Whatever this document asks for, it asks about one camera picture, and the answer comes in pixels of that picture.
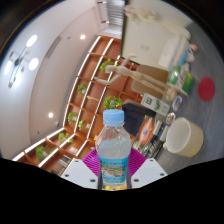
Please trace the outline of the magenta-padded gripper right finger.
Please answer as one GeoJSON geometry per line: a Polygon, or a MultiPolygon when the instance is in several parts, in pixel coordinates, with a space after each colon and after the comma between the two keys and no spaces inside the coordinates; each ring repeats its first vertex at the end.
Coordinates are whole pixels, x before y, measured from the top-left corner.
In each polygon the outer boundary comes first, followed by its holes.
{"type": "Polygon", "coordinates": [[[154,158],[146,159],[135,149],[131,149],[129,155],[127,174],[129,189],[143,187],[167,175],[154,158]]]}

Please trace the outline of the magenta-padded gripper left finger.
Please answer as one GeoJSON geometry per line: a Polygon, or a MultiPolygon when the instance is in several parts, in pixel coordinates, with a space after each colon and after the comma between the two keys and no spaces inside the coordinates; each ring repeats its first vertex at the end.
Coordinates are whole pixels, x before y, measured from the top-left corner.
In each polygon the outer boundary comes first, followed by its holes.
{"type": "Polygon", "coordinates": [[[61,177],[84,188],[97,189],[100,175],[100,162],[96,150],[82,159],[73,159],[61,177]]]}

